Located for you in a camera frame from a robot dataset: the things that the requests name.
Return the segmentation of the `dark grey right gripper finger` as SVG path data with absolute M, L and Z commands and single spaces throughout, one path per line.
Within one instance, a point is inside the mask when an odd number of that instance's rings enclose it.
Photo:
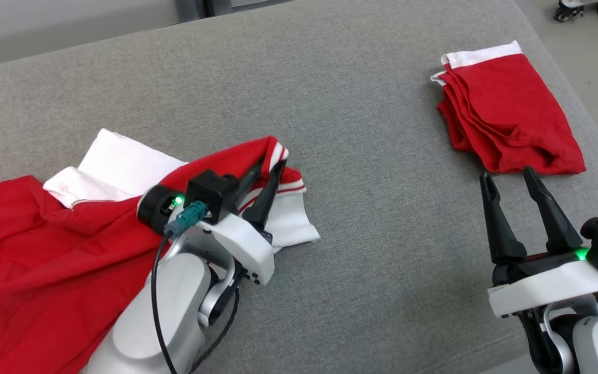
M 480 175 L 480 192 L 491 262 L 495 265 L 505 265 L 523 261 L 527 251 L 524 244 L 513 234 L 500 206 L 500 193 L 488 172 Z
M 546 249 L 550 255 L 574 252 L 581 248 L 583 239 L 579 236 L 567 215 L 546 188 L 539 174 L 531 166 L 523 170 L 525 185 L 531 198 L 536 202 L 546 230 Z

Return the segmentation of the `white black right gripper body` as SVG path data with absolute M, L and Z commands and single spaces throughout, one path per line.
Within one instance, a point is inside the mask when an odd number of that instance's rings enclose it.
M 543 253 L 496 265 L 488 289 L 492 312 L 503 317 L 598 292 L 598 270 L 587 254 L 587 249 L 557 256 Z

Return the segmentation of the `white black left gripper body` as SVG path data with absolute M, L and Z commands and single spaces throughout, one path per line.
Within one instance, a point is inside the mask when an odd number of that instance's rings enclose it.
M 155 185 L 138 202 L 138 220 L 164 236 L 164 227 L 172 214 L 186 208 L 185 194 Z M 211 217 L 211 213 L 207 211 L 206 217 Z M 157 267 L 164 268 L 170 261 L 186 254 L 226 272 L 224 279 L 249 276 L 265 285 L 275 272 L 271 239 L 270 233 L 256 231 L 234 212 L 214 225 L 203 218 L 180 237 L 168 239 L 168 250 Z

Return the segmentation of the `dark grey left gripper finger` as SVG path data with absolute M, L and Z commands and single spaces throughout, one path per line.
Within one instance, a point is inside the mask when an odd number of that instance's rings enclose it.
M 235 194 L 235 201 L 243 201 L 252 187 L 262 175 L 263 161 L 258 161 L 239 179 L 239 187 Z
M 264 232 L 265 225 L 268 220 L 270 209 L 275 200 L 276 192 L 278 191 L 280 180 L 287 161 L 283 159 L 269 172 L 269 178 L 256 197 L 255 201 L 249 208 L 242 211 L 242 218 L 256 229 L 258 232 Z

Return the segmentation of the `red shorts white waistband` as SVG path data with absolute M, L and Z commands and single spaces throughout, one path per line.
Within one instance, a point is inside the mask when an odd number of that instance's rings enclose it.
M 442 88 L 438 111 L 453 149 L 492 173 L 575 175 L 586 170 L 572 128 L 519 43 L 449 52 L 430 80 Z

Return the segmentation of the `red white polo shirt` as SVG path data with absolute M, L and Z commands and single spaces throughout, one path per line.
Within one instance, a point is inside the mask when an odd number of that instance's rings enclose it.
M 252 205 L 268 168 L 289 159 L 264 137 L 190 163 L 106 129 L 77 168 L 42 183 L 0 182 L 0 374 L 80 374 L 151 274 L 162 236 L 137 218 L 155 185 L 184 192 L 207 169 L 242 177 L 260 159 L 261 179 L 239 204 Z M 275 253 L 320 235 L 304 208 L 306 187 L 287 163 L 266 230 Z

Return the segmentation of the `white cart with black casters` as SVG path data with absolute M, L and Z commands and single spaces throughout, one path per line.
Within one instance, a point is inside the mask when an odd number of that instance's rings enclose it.
M 585 9 L 589 6 L 595 7 L 598 14 L 598 0 L 558 0 L 558 8 L 553 18 L 564 23 L 576 16 L 583 17 Z

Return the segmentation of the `grey metal partition post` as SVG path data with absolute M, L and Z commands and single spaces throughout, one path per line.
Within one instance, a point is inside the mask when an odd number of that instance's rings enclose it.
M 293 0 L 174 0 L 180 23 L 234 14 Z

